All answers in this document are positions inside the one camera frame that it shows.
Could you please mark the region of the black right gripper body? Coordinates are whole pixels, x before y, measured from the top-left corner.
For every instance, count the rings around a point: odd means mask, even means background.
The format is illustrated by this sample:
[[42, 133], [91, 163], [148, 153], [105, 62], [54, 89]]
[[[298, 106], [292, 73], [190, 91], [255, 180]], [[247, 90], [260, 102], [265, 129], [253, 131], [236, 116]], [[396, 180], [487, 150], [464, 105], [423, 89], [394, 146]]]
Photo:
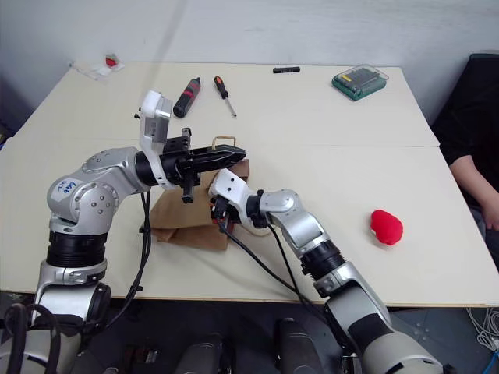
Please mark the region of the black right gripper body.
[[239, 224], [239, 213], [229, 201], [216, 196], [211, 199], [211, 219], [215, 225], [223, 225], [228, 231], [232, 231]]

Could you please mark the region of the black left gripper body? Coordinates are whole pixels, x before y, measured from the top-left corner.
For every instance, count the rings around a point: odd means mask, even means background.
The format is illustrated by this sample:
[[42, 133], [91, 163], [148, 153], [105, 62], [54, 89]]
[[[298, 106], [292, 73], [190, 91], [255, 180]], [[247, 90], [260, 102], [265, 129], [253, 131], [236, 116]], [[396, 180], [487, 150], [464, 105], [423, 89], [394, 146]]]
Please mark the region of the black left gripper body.
[[184, 203], [194, 202], [194, 187], [200, 184], [200, 172], [193, 168], [191, 135], [190, 128], [183, 128], [181, 136], [167, 139], [161, 155], [165, 176], [174, 186], [182, 188]]

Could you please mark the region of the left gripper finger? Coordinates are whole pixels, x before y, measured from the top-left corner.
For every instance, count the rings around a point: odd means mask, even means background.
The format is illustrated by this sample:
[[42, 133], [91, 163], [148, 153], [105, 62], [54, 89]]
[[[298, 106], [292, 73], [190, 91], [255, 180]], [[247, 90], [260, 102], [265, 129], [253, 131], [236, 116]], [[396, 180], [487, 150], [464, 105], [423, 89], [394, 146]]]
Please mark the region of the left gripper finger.
[[215, 171], [224, 168], [230, 168], [240, 161], [244, 157], [230, 156], [230, 157], [193, 157], [192, 158], [192, 169], [194, 171]]
[[240, 161], [246, 157], [246, 151], [237, 146], [221, 144], [192, 149], [191, 157], [199, 161]]

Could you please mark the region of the person's bare hand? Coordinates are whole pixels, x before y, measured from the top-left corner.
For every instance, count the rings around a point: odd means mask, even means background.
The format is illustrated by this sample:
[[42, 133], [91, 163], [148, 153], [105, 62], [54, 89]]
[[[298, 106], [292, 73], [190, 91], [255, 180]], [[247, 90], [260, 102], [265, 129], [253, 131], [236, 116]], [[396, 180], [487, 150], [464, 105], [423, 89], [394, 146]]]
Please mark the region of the person's bare hand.
[[499, 198], [498, 193], [495, 192], [493, 195], [487, 197], [482, 204], [483, 217], [486, 223], [487, 229], [499, 230]]

